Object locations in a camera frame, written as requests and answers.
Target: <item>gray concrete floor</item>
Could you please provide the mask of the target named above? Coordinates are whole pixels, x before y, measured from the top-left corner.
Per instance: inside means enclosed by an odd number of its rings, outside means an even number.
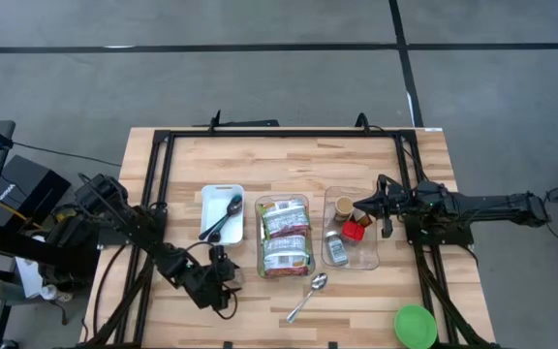
[[[558,42],[558,2],[402,0],[409,43]],[[0,0],[0,46],[393,42],[387,1]],[[411,52],[425,126],[443,127],[466,194],[558,186],[558,51]],[[344,126],[360,111],[410,126],[398,55],[377,52],[0,55],[0,119],[19,142],[117,162],[133,126],[276,118]],[[117,170],[15,152],[78,185]],[[558,206],[552,207],[558,232]],[[475,225],[480,275],[498,341],[558,347],[558,240],[546,229]],[[25,348],[72,345],[50,305],[14,309],[7,337]]]

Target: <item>white plastic container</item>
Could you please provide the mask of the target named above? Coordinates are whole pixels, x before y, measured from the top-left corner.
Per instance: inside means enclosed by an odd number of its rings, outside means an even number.
[[[206,185],[201,190],[203,206],[201,209],[200,234],[212,227],[226,213],[228,204],[236,195],[242,197],[242,210],[230,217],[221,229],[219,244],[238,245],[242,241],[244,232],[244,189],[238,184]]]

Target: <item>transparent bin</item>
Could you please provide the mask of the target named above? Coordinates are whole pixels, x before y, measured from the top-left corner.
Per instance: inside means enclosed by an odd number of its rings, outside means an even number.
[[[305,236],[305,248],[308,251],[309,258],[307,259],[307,263],[305,267],[307,267],[307,273],[302,275],[267,275],[264,270],[264,223],[262,221],[262,216],[260,215],[259,205],[266,205],[272,202],[277,201],[288,201],[299,199],[305,205],[305,212],[307,213],[307,217],[309,217],[309,201],[304,195],[300,194],[285,194],[285,195],[271,195],[271,196],[263,196],[259,197],[256,200],[256,227],[257,227],[257,241],[258,241],[258,275],[263,278],[276,278],[276,277],[301,277],[301,276],[308,276],[311,275],[312,272],[316,269],[316,261],[314,260],[314,250],[313,250],[313,243],[311,241],[311,219],[309,219],[309,226],[310,229]]]
[[[326,233],[335,231],[341,236],[344,223],[335,221],[335,202],[341,197],[347,197],[353,202],[366,199],[374,195],[371,189],[359,189],[351,187],[329,187],[325,193],[325,213],[322,228],[322,260],[325,265],[345,270],[374,270],[380,264],[378,256],[378,229],[374,217],[370,217],[372,224],[365,228],[363,239],[358,243],[349,243],[344,239],[343,245],[348,256],[348,264],[337,266],[333,263],[326,243]]]

